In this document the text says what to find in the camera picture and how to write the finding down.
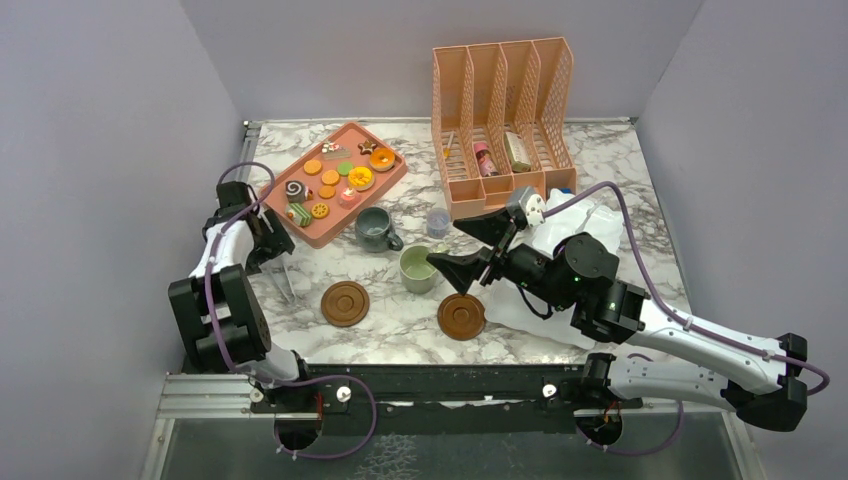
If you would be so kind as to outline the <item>yellow frosted donut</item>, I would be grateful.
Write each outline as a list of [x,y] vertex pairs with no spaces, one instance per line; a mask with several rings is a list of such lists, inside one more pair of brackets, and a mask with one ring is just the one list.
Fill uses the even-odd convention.
[[369,190],[374,185],[375,176],[369,167],[358,166],[348,172],[347,180],[351,189],[363,192]]

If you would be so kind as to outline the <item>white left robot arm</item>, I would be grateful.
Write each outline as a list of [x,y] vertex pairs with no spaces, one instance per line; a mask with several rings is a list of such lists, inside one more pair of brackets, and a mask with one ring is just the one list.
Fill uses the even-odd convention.
[[276,346],[249,276],[294,250],[277,216],[236,207],[210,218],[198,264],[168,287],[189,363],[202,373],[244,374],[274,388],[285,407],[313,401],[314,384],[296,351]]

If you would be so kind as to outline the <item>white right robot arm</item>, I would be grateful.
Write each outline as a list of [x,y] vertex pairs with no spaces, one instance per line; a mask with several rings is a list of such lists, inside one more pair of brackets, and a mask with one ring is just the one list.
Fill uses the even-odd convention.
[[[223,367],[279,387],[306,380],[305,365],[291,350],[274,352],[260,341],[260,312],[232,313],[223,327],[213,297],[213,276],[242,272],[247,264],[275,258],[293,248],[277,221],[257,216],[257,201],[247,185],[235,184],[237,203],[221,207],[203,230],[204,255],[197,271],[211,323],[212,351]],[[506,280],[522,296],[544,301],[550,312],[568,310],[584,336],[604,343],[631,344],[671,354],[680,364],[668,375],[637,379],[615,359],[595,359],[577,380],[579,398],[600,407],[608,400],[639,396],[711,404],[734,412],[758,428],[790,432],[807,409],[811,389],[801,380],[807,370],[806,340],[749,336],[680,313],[668,306],[652,284],[638,288],[620,281],[618,258],[588,233],[561,240],[552,254],[515,245],[517,232],[542,223],[549,213],[539,196],[522,188],[494,213],[462,219],[460,231],[482,247],[466,256],[431,253],[428,262],[465,294],[473,283]]]

